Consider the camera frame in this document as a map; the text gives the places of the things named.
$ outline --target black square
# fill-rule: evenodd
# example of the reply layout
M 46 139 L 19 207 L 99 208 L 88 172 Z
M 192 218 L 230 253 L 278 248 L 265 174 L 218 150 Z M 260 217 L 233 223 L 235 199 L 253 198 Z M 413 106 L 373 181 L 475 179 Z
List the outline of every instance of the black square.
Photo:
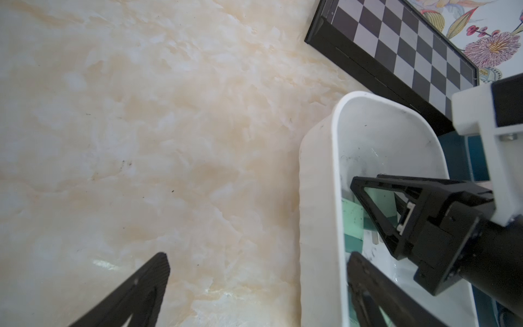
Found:
M 440 56 L 443 57 L 443 59 L 447 60 L 447 45 L 441 41 L 436 34 L 434 34 L 433 40 L 432 40 L 432 47 L 434 50 L 436 50 L 437 53 L 440 54 Z
M 407 42 L 403 41 L 400 38 L 400 43 L 397 46 L 397 54 L 405 60 L 409 65 L 414 67 L 414 62 L 416 61 L 416 50 L 412 49 Z
M 428 101 L 430 94 L 430 82 L 421 76 L 418 71 L 414 71 L 414 78 L 412 79 L 412 89 L 420 97 Z
M 394 33 L 400 35 L 401 19 L 387 7 L 385 7 L 385 11 L 383 12 L 383 22 L 389 26 Z
M 408 10 L 408 5 L 404 6 L 405 7 L 403 8 L 403 18 L 401 20 L 404 21 L 405 24 L 407 24 L 407 26 L 412 28 L 413 31 L 418 33 L 419 20 L 416 18 L 416 16 L 414 16 L 413 13 L 411 13 L 410 10 Z
M 442 244 L 449 244 L 452 235 L 431 223 L 423 224 L 417 235 L 416 246 L 412 249 L 412 256 L 423 258 L 423 264 L 437 267 L 441 258 L 446 254 L 446 249 L 441 250 Z
M 458 73 L 457 70 L 454 69 L 454 67 L 452 67 L 451 64 L 447 63 L 447 78 L 449 79 L 449 81 L 451 81 L 458 89 L 461 89 L 461 86 L 460 86 L 460 74 Z
M 356 29 L 358 28 L 358 22 L 354 18 L 350 17 L 348 13 L 344 12 L 341 8 L 338 8 L 334 19 L 332 20 L 332 25 L 336 27 L 343 35 L 345 35 L 349 40 L 354 41 L 354 36 L 356 35 Z
M 432 66 L 430 82 L 443 94 L 447 93 L 447 78 L 443 76 L 443 74 L 441 74 L 434 66 Z
M 374 58 L 392 73 L 394 72 L 394 66 L 396 66 L 396 53 L 387 47 L 385 43 L 381 42 L 381 40 L 378 40 L 378 46 L 376 47 Z
M 376 37 L 380 36 L 381 21 L 366 7 L 363 7 L 363 10 L 361 11 L 360 24 Z
M 452 102 L 449 98 L 445 98 L 445 116 L 452 120 Z
M 460 72 L 461 72 L 461 75 L 463 75 L 463 77 L 465 77 L 467 79 L 467 81 L 470 82 L 470 84 L 474 85 L 474 79 L 473 79 L 474 74 L 472 73 L 472 68 L 467 63 L 465 63 L 463 60 L 461 60 Z
M 421 37 L 418 36 L 418 46 L 416 49 L 423 58 L 432 63 L 432 47 L 427 44 Z

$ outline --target white plastic container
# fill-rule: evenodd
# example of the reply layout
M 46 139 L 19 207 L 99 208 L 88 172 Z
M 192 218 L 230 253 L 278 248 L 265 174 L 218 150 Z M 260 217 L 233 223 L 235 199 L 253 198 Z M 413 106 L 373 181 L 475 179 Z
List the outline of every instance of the white plastic container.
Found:
M 418 113 L 374 94 L 349 93 L 300 146 L 302 326 L 349 326 L 342 190 L 350 197 L 354 176 L 379 173 L 448 178 L 438 139 Z M 478 326 L 468 282 L 433 297 L 414 282 L 416 266 L 372 244 L 368 231 L 362 253 L 445 324 Z

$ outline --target green sponge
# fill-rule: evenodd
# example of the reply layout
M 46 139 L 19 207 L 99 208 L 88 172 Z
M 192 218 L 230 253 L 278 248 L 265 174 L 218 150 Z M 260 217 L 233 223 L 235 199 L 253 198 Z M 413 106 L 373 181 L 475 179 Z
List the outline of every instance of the green sponge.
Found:
M 372 201 L 376 204 L 378 209 L 387 217 L 393 226 L 397 225 L 396 200 L 394 199 L 394 192 L 377 188 L 365 188 L 365 192 L 369 195 Z M 376 231 L 376 226 L 372 222 L 369 214 L 363 212 L 363 229 Z
M 345 252 L 361 252 L 363 249 L 363 207 L 347 199 L 342 199 L 342 212 Z

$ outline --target pink flower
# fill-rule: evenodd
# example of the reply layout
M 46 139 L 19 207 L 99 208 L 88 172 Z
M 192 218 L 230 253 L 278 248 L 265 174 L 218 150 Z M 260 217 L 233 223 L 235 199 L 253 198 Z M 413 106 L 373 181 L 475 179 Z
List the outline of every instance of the pink flower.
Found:
M 503 32 L 467 44 L 463 53 L 478 68 L 489 68 L 498 66 L 512 58 L 519 47 L 521 47 L 519 35 L 510 35 L 509 32 Z
M 475 2 L 473 0 L 416 0 L 418 5 L 427 7 L 443 8 L 447 5 L 460 5 L 462 7 L 477 8 L 490 2 Z
M 470 35 L 476 33 L 476 31 L 478 29 L 479 29 L 479 27 L 476 27 L 476 25 L 469 26 L 469 28 L 467 28 L 467 36 L 470 36 Z

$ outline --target black chessboard frame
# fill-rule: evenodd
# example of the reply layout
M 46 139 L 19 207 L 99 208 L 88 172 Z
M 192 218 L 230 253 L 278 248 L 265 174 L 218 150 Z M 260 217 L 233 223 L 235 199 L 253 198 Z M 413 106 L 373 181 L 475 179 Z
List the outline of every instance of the black chessboard frame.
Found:
M 305 39 L 306 43 L 310 44 L 324 56 L 333 61 L 345 72 L 347 72 L 349 75 L 358 80 L 361 84 L 367 87 L 371 92 L 382 97 L 388 98 L 390 100 L 393 100 L 406 107 L 412 108 L 413 110 L 421 114 L 423 118 L 425 118 L 427 122 L 430 124 L 437 136 L 454 131 L 454 127 L 452 126 L 452 122 L 450 120 L 450 97 L 454 92 L 462 91 L 469 87 L 478 85 L 479 80 L 477 78 L 477 67 L 456 47 L 454 47 L 454 45 L 451 42 L 449 42 L 439 31 L 433 28 L 430 25 L 430 23 L 427 22 L 422 17 L 422 15 L 406 1 L 396 0 L 396 8 L 391 8 L 393 9 L 393 11 L 397 12 L 398 10 L 400 10 L 400 8 L 397 8 L 397 1 L 401 2 L 405 10 L 405 17 L 401 17 L 402 19 L 396 16 L 392 16 L 392 11 L 389 8 L 386 8 L 384 15 L 385 17 L 383 17 L 382 19 L 379 19 L 375 15 L 369 15 L 371 11 L 369 11 L 366 8 L 363 8 L 363 12 L 366 11 L 366 13 L 360 15 L 369 16 L 370 22 L 363 21 L 363 17 L 361 18 L 361 20 L 356 21 L 353 18 L 348 17 L 345 11 L 338 8 L 338 2 L 345 2 L 345 6 L 347 6 L 347 2 L 354 2 L 352 4 L 349 3 L 349 5 L 357 5 L 359 6 L 359 10 L 361 10 L 360 8 L 362 7 L 365 1 L 380 1 L 384 5 L 386 5 L 387 2 L 392 3 L 392 0 L 320 0 L 320 4 L 318 5 L 311 26 L 309 28 L 309 32 L 307 33 Z M 418 57 L 423 56 L 425 59 L 420 59 L 419 62 L 423 62 L 425 68 L 420 68 L 420 72 L 430 70 L 430 68 L 426 68 L 426 65 L 430 65 L 431 60 L 426 60 L 433 58 L 432 55 L 429 53 L 430 51 L 433 51 L 431 44 L 427 44 L 426 42 L 418 42 L 419 44 L 417 45 L 417 48 L 416 46 L 412 47 L 413 37 L 410 37 L 410 39 L 406 40 L 411 42 L 411 46 L 407 47 L 405 46 L 405 40 L 400 38 L 399 50 L 392 51 L 390 48 L 386 47 L 385 51 L 379 51 L 379 47 L 381 46 L 381 48 L 384 48 L 384 46 L 383 42 L 377 41 L 378 50 L 376 50 L 376 46 L 374 46 L 374 49 L 371 51 L 374 51 L 376 54 L 371 55 L 369 54 L 368 49 L 364 50 L 360 46 L 361 42 L 359 43 L 360 45 L 358 45 L 358 43 L 354 41 L 356 29 L 359 24 L 367 24 L 366 27 L 368 27 L 365 29 L 367 35 L 362 34 L 363 36 L 360 36 L 360 40 L 373 38 L 378 39 L 380 33 L 379 24 L 387 24 L 388 22 L 386 22 L 385 20 L 388 19 L 388 17 L 392 17 L 392 19 L 394 19 L 393 24 L 388 25 L 397 26 L 397 28 L 394 28 L 393 26 L 393 29 L 397 30 L 398 37 L 400 34 L 400 26 L 398 26 L 398 24 L 411 26 L 413 19 L 419 20 L 419 23 L 416 24 L 419 24 L 421 29 L 425 31 L 425 34 L 428 30 L 432 31 L 434 34 L 434 39 L 443 42 L 438 42 L 440 49 L 441 47 L 448 48 L 447 51 L 449 51 L 449 56 L 452 57 L 453 60 L 459 58 L 458 64 L 454 64 L 453 67 L 451 67 L 450 63 L 447 62 L 446 69 L 445 67 L 443 67 L 443 69 L 439 69 L 439 71 L 435 72 L 435 66 L 444 65 L 441 63 L 441 56 L 435 54 L 434 58 L 438 57 L 440 63 L 432 63 L 431 69 L 433 80 L 428 81 L 426 78 L 420 78 L 421 75 L 415 71 L 414 61 L 415 59 L 417 60 Z M 434 42 L 434 45 L 436 46 L 434 47 L 434 51 L 437 51 L 438 45 L 436 44 L 436 41 Z M 406 52 L 408 55 L 400 54 L 400 52 L 402 52 L 402 47 L 409 50 L 409 52 Z M 398 59 L 397 63 L 401 62 L 403 65 L 405 65 L 407 61 L 410 61 L 409 65 L 411 65 L 412 67 L 407 67 L 411 70 L 414 70 L 414 76 L 410 79 L 410 81 L 412 81 L 413 79 L 412 82 L 404 82 L 405 78 L 401 76 L 401 72 L 398 74 L 398 70 L 400 70 L 398 69 L 398 64 L 396 64 L 396 68 L 394 68 L 394 58 L 398 57 L 394 57 L 391 63 L 392 55 L 402 56 L 402 58 L 405 59 Z M 441 74 L 442 70 L 447 72 L 446 76 Z M 428 87 L 431 88 L 430 90 L 438 87 L 438 90 L 435 91 L 434 94 L 437 93 L 439 98 L 435 101 L 433 101 L 431 98 L 430 102 L 438 103 L 439 105 L 437 106 L 439 107 L 439 110 L 429 102 L 429 94 L 426 91 L 427 83 L 429 83 Z

